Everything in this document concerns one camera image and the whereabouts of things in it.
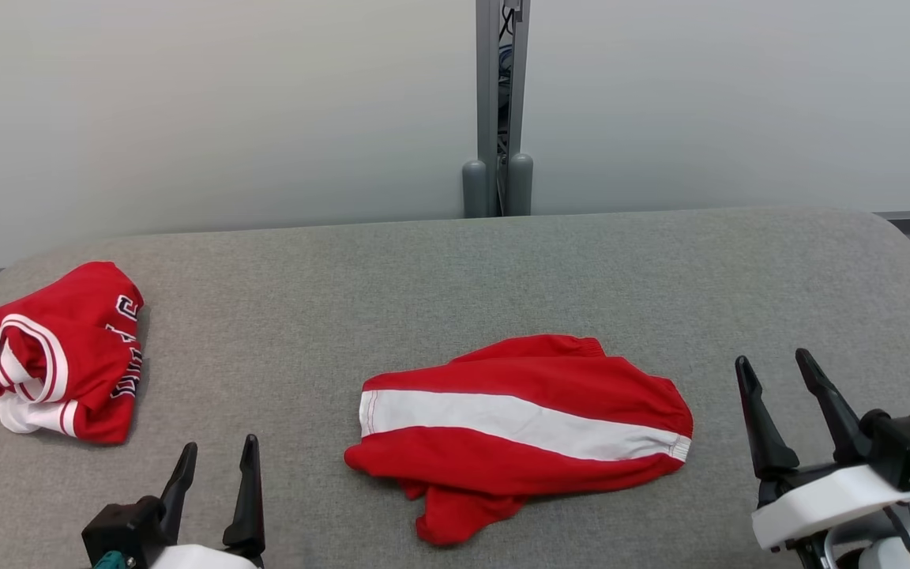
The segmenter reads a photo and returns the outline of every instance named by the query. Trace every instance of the white wall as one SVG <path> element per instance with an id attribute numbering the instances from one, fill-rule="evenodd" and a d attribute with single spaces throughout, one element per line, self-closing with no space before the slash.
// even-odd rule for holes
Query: white wall
<path id="1" fill-rule="evenodd" d="M 533 212 L 910 210 L 910 0 L 532 0 Z"/>
<path id="2" fill-rule="evenodd" d="M 0 266 L 113 235 L 461 216 L 474 13 L 0 0 Z"/>

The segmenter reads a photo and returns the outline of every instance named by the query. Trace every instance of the gray pole base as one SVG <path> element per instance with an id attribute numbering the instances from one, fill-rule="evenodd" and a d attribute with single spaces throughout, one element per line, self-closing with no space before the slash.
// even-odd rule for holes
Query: gray pole base
<path id="1" fill-rule="evenodd" d="M 490 191 L 488 191 L 487 165 L 480 160 L 470 160 L 462 166 L 462 202 L 466 217 L 489 217 Z"/>
<path id="2" fill-rule="evenodd" d="M 509 216 L 532 215 L 532 158 L 516 154 L 508 161 L 508 191 L 505 192 Z"/>

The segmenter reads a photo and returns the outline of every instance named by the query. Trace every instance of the cable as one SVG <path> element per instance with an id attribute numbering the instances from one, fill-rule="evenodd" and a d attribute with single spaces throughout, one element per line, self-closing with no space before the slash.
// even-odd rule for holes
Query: cable
<path id="1" fill-rule="evenodd" d="M 503 183 L 505 176 L 502 176 L 503 167 L 505 167 L 505 163 L 501 160 L 498 162 L 498 217 L 505 216 L 505 183 Z"/>
<path id="2" fill-rule="evenodd" d="M 895 514 L 891 507 L 885 507 L 884 514 L 887 514 L 887 518 L 889 518 L 891 521 L 891 526 L 894 526 L 895 532 L 898 533 L 901 541 L 904 542 L 904 548 L 908 550 L 908 555 L 910 555 L 910 536 L 908 534 L 908 530 L 904 526 L 904 523 L 901 522 L 901 519 L 898 518 L 898 514 Z"/>
<path id="3" fill-rule="evenodd" d="M 509 11 L 507 14 L 505 14 L 505 25 L 501 27 L 501 33 L 498 35 L 498 42 L 501 42 L 503 37 L 505 37 L 505 32 L 508 32 L 510 36 L 515 36 L 515 24 L 512 23 L 509 25 L 509 23 L 515 17 L 515 8 L 512 8 L 511 10 L 512 11 Z"/>
<path id="4" fill-rule="evenodd" d="M 512 46 L 501 47 L 501 57 L 498 58 L 498 69 L 501 71 L 502 76 L 506 75 L 510 77 L 510 74 L 512 74 L 512 63 L 509 61 L 512 60 L 512 54 Z"/>

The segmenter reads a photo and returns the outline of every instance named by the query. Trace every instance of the seam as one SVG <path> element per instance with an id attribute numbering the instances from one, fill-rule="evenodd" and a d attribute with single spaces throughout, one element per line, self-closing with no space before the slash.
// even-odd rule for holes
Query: seam
<path id="1" fill-rule="evenodd" d="M 378 402 L 378 391 L 371 394 L 371 403 L 367 406 L 367 434 L 374 435 L 374 407 Z"/>
<path id="2" fill-rule="evenodd" d="M 606 357 L 603 346 L 595 338 L 582 338 L 581 352 L 588 357 Z"/>

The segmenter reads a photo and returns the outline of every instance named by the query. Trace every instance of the black plastic mount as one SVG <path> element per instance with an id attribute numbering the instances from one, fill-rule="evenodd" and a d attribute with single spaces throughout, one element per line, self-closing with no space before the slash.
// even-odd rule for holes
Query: black plastic mount
<path id="1" fill-rule="evenodd" d="M 875 419 L 873 451 L 867 460 L 884 480 L 900 490 L 910 490 L 910 415 Z"/>
<path id="2" fill-rule="evenodd" d="M 141 497 L 135 504 L 108 504 L 83 529 L 83 545 L 90 564 L 95 565 L 108 552 L 117 551 L 134 559 L 137 569 L 149 569 L 164 548 L 178 543 L 185 494 L 195 475 L 198 446 L 185 444 L 164 493 Z M 248 435 L 241 453 L 241 488 L 234 510 L 234 521 L 224 531 L 227 553 L 264 567 L 265 521 L 262 511 L 262 469 L 259 439 Z"/>

